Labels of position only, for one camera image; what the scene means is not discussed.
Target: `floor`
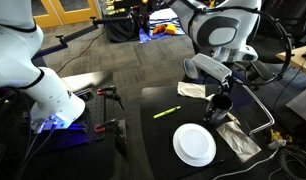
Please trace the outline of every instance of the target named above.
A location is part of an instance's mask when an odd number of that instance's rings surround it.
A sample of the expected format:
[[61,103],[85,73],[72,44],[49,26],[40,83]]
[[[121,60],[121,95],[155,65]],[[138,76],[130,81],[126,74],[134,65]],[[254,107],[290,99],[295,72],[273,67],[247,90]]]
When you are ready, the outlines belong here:
[[[45,39],[42,49],[58,44],[55,35],[66,36],[89,25],[91,23],[86,22],[43,29]],[[70,42],[69,48],[45,56],[48,67],[55,71],[59,70],[68,60],[82,53],[91,40],[103,31],[104,29],[100,27],[99,30]],[[176,85],[183,77],[183,59],[193,55],[193,47],[187,36],[154,40],[146,44],[140,44],[138,41],[111,43],[104,33],[83,55],[73,60],[59,73],[60,77],[94,71],[113,73],[114,84],[126,109],[123,112],[119,111],[116,105],[116,116],[126,119],[127,123],[128,156],[123,159],[119,153],[116,153],[116,173],[111,179],[154,179],[141,133],[139,112],[141,90],[145,87]],[[296,72],[296,69],[290,69],[282,80],[264,86],[256,92],[269,109],[272,109],[276,97]],[[300,73],[277,103],[276,112],[282,112],[279,117],[288,127],[303,120],[285,108],[284,104],[305,88],[306,75]]]

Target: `black clamp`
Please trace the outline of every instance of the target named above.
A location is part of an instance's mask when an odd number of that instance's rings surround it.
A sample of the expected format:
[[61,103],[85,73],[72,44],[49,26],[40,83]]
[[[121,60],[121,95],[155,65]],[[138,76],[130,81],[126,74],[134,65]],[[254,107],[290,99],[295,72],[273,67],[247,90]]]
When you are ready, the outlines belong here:
[[105,98],[117,101],[119,103],[119,106],[120,106],[121,110],[124,110],[124,107],[123,107],[122,102],[121,102],[121,97],[117,94],[117,89],[116,89],[115,86],[100,88],[100,89],[97,90],[96,94],[98,94],[100,96],[104,95]]

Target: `white plate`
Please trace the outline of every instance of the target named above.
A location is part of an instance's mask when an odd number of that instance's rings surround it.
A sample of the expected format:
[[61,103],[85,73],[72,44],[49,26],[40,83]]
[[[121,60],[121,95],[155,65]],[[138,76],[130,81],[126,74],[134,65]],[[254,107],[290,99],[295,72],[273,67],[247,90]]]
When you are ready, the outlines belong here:
[[209,164],[216,153],[212,135],[197,124],[180,126],[174,133],[173,146],[179,158],[194,167]]

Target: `cable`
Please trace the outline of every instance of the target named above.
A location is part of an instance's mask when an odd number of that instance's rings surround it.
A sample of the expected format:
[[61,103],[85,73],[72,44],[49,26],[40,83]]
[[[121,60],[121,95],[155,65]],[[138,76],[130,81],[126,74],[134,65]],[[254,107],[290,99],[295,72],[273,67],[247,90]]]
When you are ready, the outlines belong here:
[[13,96],[13,95],[14,95],[14,92],[13,92],[13,91],[7,92],[6,94],[4,94],[4,95],[1,97],[0,102],[5,101],[7,98],[9,98],[9,97],[11,97],[11,96]]
[[30,162],[30,160],[32,159],[32,157],[44,146],[44,144],[50,139],[51,135],[53,134],[54,130],[55,130],[56,124],[54,123],[51,127],[50,133],[49,135],[46,137],[46,139],[40,144],[40,146],[38,148],[36,148],[36,150],[31,154],[31,156],[25,161],[25,163],[19,167],[19,172],[17,173],[17,177],[16,180],[20,180],[22,177],[22,174],[24,172],[25,167],[27,166],[27,164]]
[[[247,70],[246,70],[246,68],[244,68],[242,65],[240,65],[240,64],[238,64],[238,63],[235,63],[234,65],[238,66],[238,68],[240,68],[240,69],[244,72],[245,80],[246,80],[248,83],[252,83],[252,82],[248,79],[248,77],[247,77]],[[289,66],[289,67],[284,71],[284,73],[287,72],[288,70],[292,69],[292,68],[293,68],[293,66]]]
[[249,168],[247,168],[247,169],[245,169],[245,170],[236,171],[236,172],[232,172],[232,173],[222,174],[222,175],[216,176],[213,180],[216,180],[216,179],[219,179],[219,178],[225,177],[225,176],[232,176],[232,175],[236,175],[236,174],[240,174],[240,173],[247,172],[247,171],[251,170],[252,168],[254,168],[255,166],[257,166],[258,164],[264,163],[264,162],[266,162],[266,161],[272,159],[272,158],[275,156],[275,154],[277,153],[278,150],[279,150],[279,149],[276,149],[276,150],[274,151],[274,153],[273,153],[271,156],[269,156],[268,158],[266,158],[266,159],[264,159],[264,160],[261,160],[261,161],[256,162],[256,163],[253,164],[251,167],[249,167]]
[[67,64],[69,64],[69,63],[72,62],[73,60],[75,60],[75,59],[81,57],[81,56],[91,47],[91,45],[93,44],[93,42],[94,42],[97,38],[99,38],[100,36],[102,36],[104,33],[105,33],[105,30],[104,30],[101,34],[99,34],[98,36],[96,36],[96,37],[91,41],[91,43],[88,45],[88,47],[87,47],[81,54],[79,54],[78,56],[76,56],[76,57],[74,57],[74,58],[68,60],[68,61],[67,61],[67,62],[66,62],[57,72],[56,72],[56,74],[60,73],[60,72],[65,68],[65,66],[66,66]]
[[28,131],[29,131],[29,132],[28,132],[28,133],[29,133],[29,138],[28,138],[28,143],[27,143],[27,147],[26,147],[25,156],[22,158],[22,160],[21,160],[21,162],[20,162],[20,165],[19,165],[19,167],[22,167],[22,166],[24,165],[25,161],[27,160],[27,157],[28,157],[28,155],[30,154],[30,152],[31,152],[31,150],[32,150],[32,147],[34,146],[34,143],[35,143],[35,141],[36,141],[38,135],[36,135],[36,136],[34,137],[33,141],[31,142],[31,139],[32,139],[32,131],[31,131],[30,126],[31,126],[32,118],[31,118],[31,113],[30,113],[30,110],[31,110],[30,105],[29,105],[29,103],[28,103],[26,97],[25,97],[18,89],[12,88],[12,90],[13,90],[15,93],[17,93],[17,94],[21,97],[21,99],[23,100],[23,102],[25,103],[25,105],[26,105],[26,107],[27,107],[27,113],[28,113],[28,126],[29,126],[29,128],[28,128]]
[[297,177],[295,174],[293,174],[293,171],[290,170],[290,168],[287,166],[288,162],[298,162],[302,165],[302,167],[306,170],[306,154],[299,154],[299,153],[295,153],[292,152],[290,150],[287,149],[283,149],[280,152],[280,156],[279,156],[279,164],[281,165],[281,168],[273,171],[270,175],[269,175],[269,180],[271,179],[271,177],[278,171],[280,170],[284,170],[284,172],[286,173],[286,175],[288,176],[289,179],[293,180],[306,180],[300,177]]
[[31,152],[31,150],[32,150],[32,147],[34,146],[34,143],[35,143],[37,137],[38,137],[38,134],[34,137],[32,143],[30,143],[30,140],[29,140],[29,142],[28,142],[28,147],[27,147],[26,152],[25,152],[25,156],[22,158],[22,160],[21,160],[21,162],[20,162],[20,164],[19,164],[19,168],[18,168],[17,175],[18,175],[18,174],[21,172],[21,170],[23,169],[22,167],[24,167],[24,164],[25,164],[25,162],[27,161],[27,158],[28,158],[28,156],[29,156],[29,154],[30,154],[30,152]]
[[282,168],[278,168],[277,170],[271,172],[271,174],[269,175],[269,180],[271,180],[271,177],[272,177],[275,173],[277,173],[277,172],[279,172],[279,171],[281,171],[281,170],[282,170]]
[[274,105],[273,105],[273,108],[272,108],[272,111],[275,110],[275,106],[277,104],[277,101],[280,99],[280,97],[282,96],[284,90],[291,84],[291,82],[296,78],[296,76],[301,72],[303,66],[304,66],[304,63],[306,62],[306,59],[304,60],[304,62],[302,63],[300,69],[297,71],[297,73],[294,75],[294,77],[284,86],[284,88],[282,89],[282,91],[280,92],[280,94],[278,95],[278,97],[276,98],[275,102],[274,102]]

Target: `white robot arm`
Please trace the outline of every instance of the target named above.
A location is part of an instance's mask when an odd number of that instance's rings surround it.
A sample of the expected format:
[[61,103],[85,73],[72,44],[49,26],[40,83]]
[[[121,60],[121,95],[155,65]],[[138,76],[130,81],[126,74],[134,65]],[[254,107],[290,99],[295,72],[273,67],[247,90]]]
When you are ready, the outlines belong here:
[[[186,73],[193,72],[193,76],[196,76],[197,66],[219,80],[223,86],[227,86],[227,78],[232,71],[223,62],[257,60],[256,51],[246,45],[246,39],[254,28],[258,14],[236,9],[203,13],[208,7],[195,0],[165,2],[178,15],[183,30],[195,44],[215,50],[213,57],[197,54],[192,59],[186,59]],[[226,0],[218,7],[239,6],[260,10],[261,4],[261,0]]]
[[49,129],[54,122],[56,129],[64,129],[83,113],[85,103],[53,70],[32,64],[42,41],[30,0],[0,0],[0,87],[22,89],[36,101],[31,109],[33,130],[41,124]]

